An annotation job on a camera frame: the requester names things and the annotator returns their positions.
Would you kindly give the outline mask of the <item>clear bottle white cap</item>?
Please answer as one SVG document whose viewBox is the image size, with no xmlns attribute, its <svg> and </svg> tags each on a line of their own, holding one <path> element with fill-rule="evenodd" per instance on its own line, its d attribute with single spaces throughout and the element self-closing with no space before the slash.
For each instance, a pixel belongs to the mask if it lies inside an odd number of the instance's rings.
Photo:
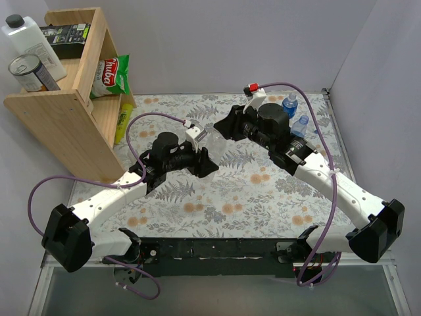
<svg viewBox="0 0 421 316">
<path fill-rule="evenodd" d="M 213 126 L 208 128 L 207 132 L 205 147 L 208 149 L 211 161 L 219 167 L 222 156 L 226 151 L 227 140 Z"/>
</svg>

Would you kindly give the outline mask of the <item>blue label crushed bottle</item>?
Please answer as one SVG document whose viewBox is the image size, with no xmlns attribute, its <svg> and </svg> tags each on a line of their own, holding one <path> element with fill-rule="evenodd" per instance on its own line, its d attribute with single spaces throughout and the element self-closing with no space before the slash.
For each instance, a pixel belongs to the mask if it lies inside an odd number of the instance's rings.
<svg viewBox="0 0 421 316">
<path fill-rule="evenodd" d="M 307 126 L 309 123 L 309 117 L 307 115 L 302 115 L 297 121 L 295 121 L 291 127 L 291 133 L 304 138 L 307 131 Z"/>
</svg>

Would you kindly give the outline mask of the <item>Pocari Sweat blue label bottle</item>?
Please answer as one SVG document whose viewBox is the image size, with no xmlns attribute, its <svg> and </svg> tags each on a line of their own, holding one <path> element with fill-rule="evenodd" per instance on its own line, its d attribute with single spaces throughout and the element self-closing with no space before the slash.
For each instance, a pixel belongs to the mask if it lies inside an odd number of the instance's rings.
<svg viewBox="0 0 421 316">
<path fill-rule="evenodd" d="M 289 118 L 292 119 L 295 116 L 296 110 L 298 108 L 297 95 L 295 93 L 290 93 L 282 101 L 282 108 L 284 112 L 288 114 Z"/>
</svg>

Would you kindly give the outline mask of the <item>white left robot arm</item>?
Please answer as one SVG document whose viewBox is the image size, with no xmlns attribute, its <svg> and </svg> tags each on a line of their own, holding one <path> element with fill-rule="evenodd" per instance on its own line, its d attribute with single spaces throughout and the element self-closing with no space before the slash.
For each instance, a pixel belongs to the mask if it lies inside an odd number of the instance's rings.
<svg viewBox="0 0 421 316">
<path fill-rule="evenodd" d="M 218 165 L 209 157 L 208 149 L 201 146 L 206 135 L 206 131 L 193 127 L 186 131 L 186 140 L 179 143 L 174 133 L 160 133 L 152 148 L 142 153 L 111 188 L 70 207 L 56 206 L 42 246 L 69 273 L 91 258 L 136 263 L 141 254 L 141 238 L 127 228 L 100 233 L 101 225 L 127 204 L 150 194 L 169 172 L 186 169 L 193 176 L 204 178 L 217 171 Z"/>
</svg>

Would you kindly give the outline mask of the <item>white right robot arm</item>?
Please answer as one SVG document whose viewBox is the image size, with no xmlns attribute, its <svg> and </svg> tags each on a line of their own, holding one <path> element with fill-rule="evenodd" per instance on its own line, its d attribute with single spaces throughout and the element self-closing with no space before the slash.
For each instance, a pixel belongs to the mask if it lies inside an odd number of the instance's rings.
<svg viewBox="0 0 421 316">
<path fill-rule="evenodd" d="M 267 149 L 270 160 L 291 176 L 312 186 L 351 220 L 351 228 L 311 226 L 296 240 L 288 253 L 304 261 L 321 253 L 354 253 L 362 260 L 377 263 L 401 235 L 405 207 L 393 199 L 384 201 L 359 187 L 340 172 L 332 172 L 315 146 L 292 134 L 289 117 L 275 103 L 252 107 L 234 105 L 228 116 L 214 124 L 227 140 L 249 139 Z"/>
</svg>

